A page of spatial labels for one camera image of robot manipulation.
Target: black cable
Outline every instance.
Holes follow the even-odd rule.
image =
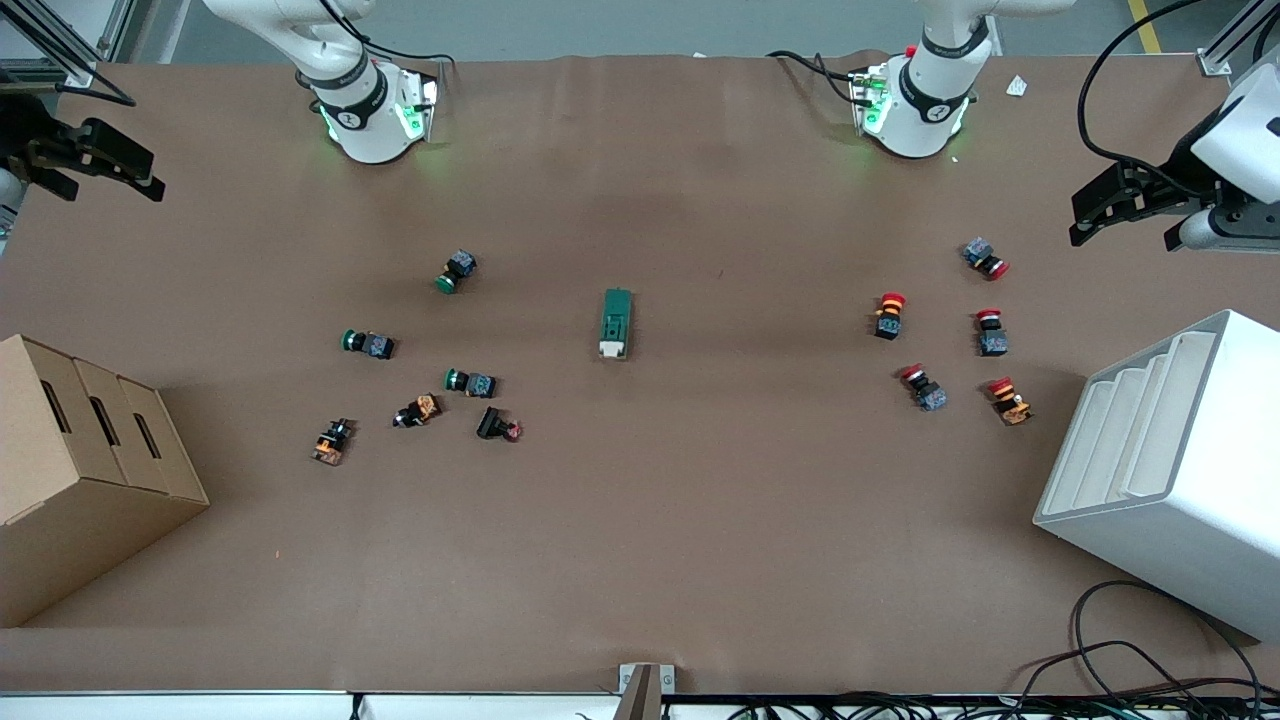
[[[812,63],[808,58],[805,58],[803,55],[797,55],[797,54],[795,54],[795,53],[792,53],[790,50],[774,50],[773,53],[769,53],[768,55],[765,55],[765,58],[777,58],[777,59],[795,60],[796,63],[800,63],[801,65],[804,65],[809,72],[823,74],[823,69],[822,68],[819,68],[818,65],[815,65],[814,63]],[[831,77],[832,79],[844,79],[844,81],[849,79],[849,73],[836,73],[836,72],[829,72],[828,70],[826,74],[828,77]]]
[[[1174,190],[1181,192],[1188,197],[1207,200],[1212,197],[1212,192],[1194,192],[1183,183],[1171,178],[1167,173],[1165,173],[1160,168],[1152,165],[1146,160],[1140,160],[1138,158],[1134,158],[1133,155],[1124,155],[1121,152],[1114,152],[1111,150],[1106,150],[1101,147],[1098,143],[1093,142],[1093,138],[1089,137],[1089,128],[1088,128],[1088,122],[1085,120],[1085,111],[1084,111],[1085,102],[1089,97],[1089,88],[1093,87],[1093,79],[1098,77],[1098,70],[1102,69],[1102,64],[1107,61],[1107,58],[1110,58],[1111,54],[1115,53],[1115,49],[1119,47],[1120,44],[1124,42],[1126,37],[1138,32],[1143,26],[1147,26],[1148,23],[1151,23],[1157,18],[1162,18],[1169,13],[1172,13],[1175,10],[1181,10],[1183,8],[1187,8],[1188,5],[1194,5],[1196,3],[1199,1],[1201,0],[1176,0],[1156,10],[1155,13],[1151,13],[1147,17],[1137,20],[1135,23],[1121,31],[1120,35],[1117,35],[1115,40],[1112,40],[1106,46],[1106,49],[1103,49],[1102,53],[1098,54],[1098,59],[1094,60],[1093,67],[1089,68],[1089,74],[1084,77],[1084,85],[1080,86],[1080,99],[1075,106],[1075,124],[1080,131],[1080,140],[1084,142],[1084,146],[1088,147],[1089,151],[1093,152],[1094,155],[1100,155],[1102,158],[1106,158],[1108,160],[1115,160],[1117,163],[1129,163],[1167,182]]]
[[[311,90],[311,83],[307,82],[307,76],[302,74],[301,69],[293,70],[293,82],[298,83],[298,87],[303,90]],[[311,102],[307,104],[307,110],[319,114],[320,113],[320,99],[314,97]]]
[[[938,714],[933,710],[933,706],[931,706],[931,705],[928,705],[925,702],[920,702],[919,700],[916,700],[913,696],[891,696],[891,694],[879,693],[879,692],[864,692],[861,694],[863,696],[870,696],[870,697],[881,697],[881,698],[884,698],[886,701],[895,702],[895,703],[900,705],[904,710],[906,710],[908,714],[911,715],[911,717],[919,716],[920,720],[924,720],[924,715],[920,715],[920,714],[915,712],[914,708],[915,707],[923,707],[925,711],[928,711],[929,720],[940,720],[938,719]]]
[[[863,72],[867,68],[854,68],[852,70],[849,70],[847,73],[832,72],[832,70],[827,69],[827,63],[822,59],[822,54],[820,53],[814,53],[812,63],[809,60],[801,58],[800,55],[796,55],[795,53],[792,53],[790,50],[774,50],[773,53],[769,53],[767,56],[768,58],[778,58],[778,59],[795,60],[795,61],[800,63],[801,65],[804,65],[805,69],[808,69],[810,72],[814,72],[814,73],[818,73],[822,77],[827,78],[827,85],[829,85],[831,90],[836,95],[838,95],[840,99],[844,100],[845,102],[849,102],[851,105],[858,105],[859,108],[870,108],[872,106],[872,102],[869,100],[863,100],[861,97],[852,97],[851,95],[849,95],[845,91],[840,90],[840,86],[836,85],[837,79],[849,82],[850,76],[852,76],[856,72]]]
[[[1093,585],[1092,588],[1084,591],[1084,594],[1082,594],[1080,598],[1078,601],[1075,601],[1075,607],[1071,609],[1071,629],[1073,629],[1073,638],[1074,638],[1074,642],[1075,642],[1076,647],[1083,647],[1083,643],[1084,643],[1084,641],[1083,641],[1084,633],[1082,630],[1083,615],[1084,615],[1084,606],[1089,602],[1091,597],[1093,597],[1094,594],[1097,594],[1100,591],[1103,591],[1103,589],[1111,588],[1111,587],[1138,588],[1140,591],[1149,592],[1152,594],[1164,597],[1164,598],[1166,598],[1166,600],[1176,603],[1178,606],[1183,607],[1184,610],[1187,610],[1192,615],[1194,615],[1201,623],[1204,623],[1211,630],[1213,630],[1215,634],[1217,634],[1217,637],[1222,638],[1222,642],[1225,642],[1226,646],[1231,648],[1231,652],[1234,652],[1235,656],[1240,660],[1240,664],[1244,665],[1244,670],[1249,675],[1249,687],[1253,688],[1253,705],[1252,705],[1252,708],[1249,711],[1249,717],[1252,720],[1258,720],[1262,716],[1262,683],[1258,680],[1258,673],[1253,669],[1253,664],[1249,662],[1248,657],[1245,657],[1244,651],[1240,650],[1240,646],[1235,641],[1233,641],[1226,633],[1224,633],[1221,630],[1221,628],[1219,628],[1216,624],[1213,624],[1212,619],[1208,615],[1206,615],[1204,612],[1201,612],[1199,609],[1192,607],[1187,602],[1184,602],[1184,601],[1181,601],[1181,600],[1179,600],[1179,598],[1169,594],[1167,592],[1165,592],[1165,591],[1162,591],[1162,589],[1160,589],[1160,588],[1157,588],[1155,585],[1151,585],[1148,583],[1142,583],[1142,582],[1137,582],[1137,580],[1107,580],[1107,582],[1103,582],[1103,583],[1098,583],[1098,584]],[[1134,651],[1137,651],[1140,655],[1143,655],[1143,659],[1147,659],[1147,655],[1144,652],[1138,651],[1137,646],[1133,646],[1133,643],[1125,643],[1125,644],[1129,644]],[[1098,673],[1093,667],[1093,664],[1089,662],[1088,652],[1087,651],[1084,651],[1080,655],[1080,660],[1084,662],[1085,669],[1088,669],[1089,675],[1093,676],[1094,682],[1097,682],[1098,685],[1101,685],[1105,691],[1107,691],[1108,696],[1114,696],[1115,693],[1112,693],[1110,691],[1110,688],[1106,687],[1106,683],[1103,683],[1102,679],[1098,676]],[[1157,667],[1157,670],[1160,671],[1160,674],[1164,675],[1166,680],[1169,680],[1171,683],[1176,683],[1176,680],[1172,679],[1172,676],[1169,675],[1167,671],[1164,670],[1164,667],[1158,667],[1158,665],[1156,664],[1155,660],[1148,660],[1148,662],[1151,662],[1153,667]]]
[[[17,27],[32,42],[40,46],[41,53],[44,53],[45,55],[61,56],[64,60],[69,60],[77,68],[88,73],[91,78],[106,86],[108,90],[110,90],[115,95],[114,96],[108,95],[105,92],[99,92],[96,90],[90,90],[86,87],[72,87],[64,82],[54,83],[55,92],[65,92],[67,95],[83,95],[84,97],[106,100],[108,102],[115,102],[116,105],[124,105],[125,108],[136,108],[138,105],[137,100],[134,100],[127,92],[120,90],[119,86],[116,86],[114,82],[102,77],[102,74],[99,73],[96,69],[93,69],[92,65],[90,65],[79,55],[77,55],[74,50],[68,47],[68,45],[60,37],[54,35],[54,31],[50,29],[49,26],[46,26],[45,22],[38,17],[32,15],[31,19],[35,20],[37,26],[40,26],[42,33],[37,32],[36,27],[28,23],[26,18],[18,15],[15,10],[12,10],[5,5],[0,5],[0,14],[3,14],[5,19],[13,23],[14,27]]]
[[[1253,61],[1257,63],[1262,59],[1262,55],[1267,51],[1267,40],[1271,38],[1271,31],[1276,28],[1276,23],[1280,22],[1280,6],[1276,6],[1271,12],[1271,17],[1266,23],[1258,28],[1258,38],[1253,41]]]
[[[408,60],[448,60],[451,65],[457,64],[457,60],[453,59],[453,55],[449,55],[447,53],[434,53],[430,55],[413,55],[410,53],[401,53],[399,50],[392,50],[390,47],[378,45],[367,35],[360,32],[360,28],[357,28],[355,23],[351,22],[351,19],[339,14],[329,0],[320,0],[320,4],[324,5],[325,12],[329,13],[329,17],[333,18],[333,22],[338,23],[338,27],[347,31],[347,35],[358,40],[360,44],[367,49],[378,50],[380,53],[394,55],[397,58],[406,58]]]
[[[1028,678],[1027,685],[1023,688],[1021,694],[1018,696],[1016,705],[1014,705],[1014,707],[1009,707],[1009,708],[1005,708],[1005,710],[998,711],[998,712],[1005,712],[1006,716],[1011,716],[1015,712],[1020,712],[1021,708],[1023,708],[1023,706],[1027,703],[1027,698],[1032,694],[1032,688],[1036,687],[1036,682],[1039,680],[1039,676],[1043,675],[1044,671],[1048,670],[1050,667],[1052,667],[1052,666],[1055,666],[1055,665],[1057,665],[1060,662],[1066,662],[1068,660],[1071,660],[1074,657],[1080,657],[1080,656],[1083,656],[1085,653],[1089,653],[1089,652],[1093,652],[1093,651],[1097,651],[1097,650],[1102,650],[1105,647],[1114,647],[1114,646],[1130,646],[1130,647],[1135,647],[1135,646],[1133,646],[1133,643],[1126,642],[1126,641],[1103,641],[1103,642],[1100,642],[1100,643],[1093,643],[1091,646],[1079,647],[1076,650],[1068,651],[1068,652],[1064,652],[1061,655],[1056,655],[1056,656],[1046,660],[1044,662],[1041,662],[1039,666],[1036,667],[1036,670],[1032,673],[1032,676]]]
[[[778,715],[777,708],[786,710],[787,712],[795,715],[796,717],[800,717],[801,720],[809,720],[808,715],[805,715],[800,708],[797,708],[794,703],[790,702],[778,702],[774,700],[764,700],[764,698],[746,698],[746,700],[749,702],[742,707],[740,707],[736,712],[730,715],[726,720],[737,720],[739,717],[745,717],[749,712],[755,712],[756,710],[764,714],[765,720],[782,720],[781,715]],[[849,720],[844,715],[836,712],[836,708],[833,706],[815,702],[812,703],[812,707],[818,711],[818,717],[820,720]]]
[[[1078,621],[1079,620],[1078,611],[1082,610],[1083,606],[1079,605],[1079,601],[1076,601],[1076,602],[1078,602],[1076,603],[1076,609],[1073,610],[1073,618]],[[1080,637],[1079,633],[1075,634],[1074,641],[1075,641],[1075,647],[1083,647],[1084,646],[1084,642],[1083,642],[1083,639],[1082,639],[1082,637]],[[1164,667],[1164,665],[1161,665],[1160,662],[1157,662],[1155,657],[1152,657],[1151,655],[1148,655],[1144,650],[1142,650],[1137,644],[1126,642],[1126,641],[1116,641],[1116,646],[1117,647],[1124,647],[1126,650],[1132,650],[1133,652],[1135,652],[1139,657],[1142,657],[1147,662],[1147,665],[1149,665],[1152,669],[1155,669],[1156,673],[1158,673],[1160,676],[1164,678],[1166,683],[1169,683],[1171,685],[1176,685],[1178,684],[1178,678],[1175,678],[1169,670],[1166,670]],[[1138,712],[1137,710],[1133,710],[1133,707],[1132,707],[1133,703],[1125,702],[1124,700],[1121,700],[1119,697],[1119,694],[1115,691],[1112,691],[1102,680],[1102,678],[1098,675],[1097,670],[1093,667],[1093,662],[1089,661],[1089,653],[1088,653],[1088,651],[1080,653],[1080,661],[1084,664],[1084,667],[1089,671],[1089,675],[1098,684],[1098,687],[1102,688],[1102,692],[1106,693],[1107,700],[1110,700],[1117,707],[1129,710],[1130,712],[1135,714],[1138,717],[1143,717],[1143,719],[1147,717],[1146,715]],[[1192,694],[1190,692],[1187,692],[1187,691],[1180,691],[1180,692],[1183,692],[1183,694],[1187,697],[1188,701],[1190,701],[1194,705],[1198,705],[1201,710],[1204,710],[1204,703],[1201,702],[1199,698],[1197,698],[1194,694]]]
[[[837,705],[845,705],[842,702],[842,696],[841,696],[841,698],[836,700],[836,703]],[[892,710],[892,708],[888,708],[888,707],[884,707],[884,706],[879,706],[879,705],[873,705],[873,706],[869,706],[869,707],[863,707],[861,710],[858,710],[856,712],[854,712],[852,715],[850,715],[849,720],[872,720],[872,717],[876,717],[877,715],[879,715],[881,712],[884,712],[886,710]]]
[[[1192,689],[1196,689],[1196,688],[1203,688],[1206,685],[1243,685],[1243,687],[1247,687],[1247,688],[1252,688],[1253,683],[1251,683],[1249,680],[1242,680],[1239,678],[1189,678],[1189,679],[1179,680],[1176,687],[1157,687],[1157,688],[1152,688],[1149,691],[1126,691],[1126,692],[1121,692],[1121,693],[1117,693],[1117,694],[1120,697],[1130,697],[1130,698],[1142,700],[1142,698],[1158,697],[1160,693],[1169,692],[1171,689],[1172,691],[1183,691],[1183,689],[1192,691]],[[1261,684],[1261,683],[1260,683],[1260,685],[1262,687],[1263,691],[1266,691],[1266,692],[1268,692],[1268,693],[1271,693],[1274,696],[1271,698],[1272,701],[1280,702],[1280,688],[1272,688],[1271,685],[1265,685],[1265,684]]]

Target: gray floor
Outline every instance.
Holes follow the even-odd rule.
[[[177,0],[161,0],[177,3]],[[1156,10],[1171,0],[1149,0]],[[1244,0],[1203,0],[1157,20],[1161,49],[1203,46]],[[1009,55],[1096,54],[1133,22],[1125,0],[1079,0],[1066,13],[1001,18]],[[905,0],[381,0],[360,22],[375,41],[458,60],[536,60],[562,55],[763,55],[788,49],[844,55],[915,42],[919,9]],[[1137,35],[1120,53],[1142,53]],[[282,63],[274,49],[193,0],[174,63]]]

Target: handle hole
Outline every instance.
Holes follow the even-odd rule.
[[[58,393],[54,392],[54,386],[40,380],[40,386],[45,388],[45,397],[49,400],[49,409],[54,411],[54,420],[58,420],[58,429],[64,433],[70,433],[72,427],[67,423],[67,415],[63,413],[63,404],[58,402]]]
[[[137,413],[133,414],[133,419],[138,421],[138,429],[142,430],[142,439],[147,441],[147,450],[151,451],[151,457],[160,460],[160,448],[156,447],[156,439],[151,437],[151,428],[147,427],[147,419]]]
[[[102,425],[102,434],[106,436],[106,442],[110,445],[120,445],[120,438],[115,434],[115,428],[111,427],[111,418],[106,414],[106,407],[102,407],[102,401],[91,395],[88,397],[88,402],[93,406],[93,414],[97,415],[97,423]]]

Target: white paper scrap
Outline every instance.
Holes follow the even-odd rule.
[[[1005,95],[1021,97],[1025,94],[1027,94],[1027,81],[1023,79],[1023,76],[1014,76],[1014,81],[1009,83],[1009,87],[1005,90]]]

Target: electrical component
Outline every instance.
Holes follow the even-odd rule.
[[[342,348],[348,352],[364,352],[379,360],[390,360],[396,341],[381,334],[347,331],[342,333]]]
[[[393,428],[420,428],[428,420],[440,414],[440,404],[431,393],[420,395],[417,400],[410,402],[403,410],[398,410],[392,418]]]
[[[876,311],[876,337],[896,340],[902,331],[902,306],[906,297],[896,292],[886,292],[881,297],[879,310]]]
[[[498,380],[480,373],[460,373],[453,368],[444,373],[444,389],[465,393],[467,397],[493,397]]]
[[[988,281],[998,281],[1009,272],[1009,263],[997,258],[991,243],[980,237],[970,240],[960,254],[964,256],[965,263],[969,263],[973,269],[987,275]]]
[[[1014,380],[1000,378],[987,384],[987,392],[996,398],[993,406],[1006,425],[1018,425],[1032,416],[1032,407],[1014,389]]]
[[[850,95],[867,104],[854,104],[854,123],[867,135],[877,136],[884,129],[884,119],[893,106],[888,90],[888,65],[879,64],[855,73],[849,81]]]
[[[924,374],[924,365],[916,363],[902,370],[902,382],[915,392],[915,402],[928,411],[941,410],[947,404],[947,393]]]
[[[978,352],[983,357],[998,357],[1009,352],[1009,336],[1000,323],[1000,309],[978,310]]]
[[[476,428],[476,436],[479,436],[480,439],[493,439],[500,437],[507,442],[516,442],[524,429],[520,427],[520,423],[516,423],[515,420],[511,423],[503,420],[499,413],[500,410],[497,407],[486,407],[484,416],[480,418],[480,425]]]
[[[626,360],[631,336],[631,291],[616,287],[604,291],[600,315],[600,357]]]
[[[329,423],[329,429],[316,439],[311,457],[325,465],[342,462],[342,454],[347,450],[347,441],[351,439],[351,420],[346,418]]]
[[[444,264],[444,273],[435,278],[435,287],[444,295],[453,295],[458,291],[458,283],[462,282],[462,278],[470,278],[474,272],[476,272],[475,255],[466,250],[458,250]]]

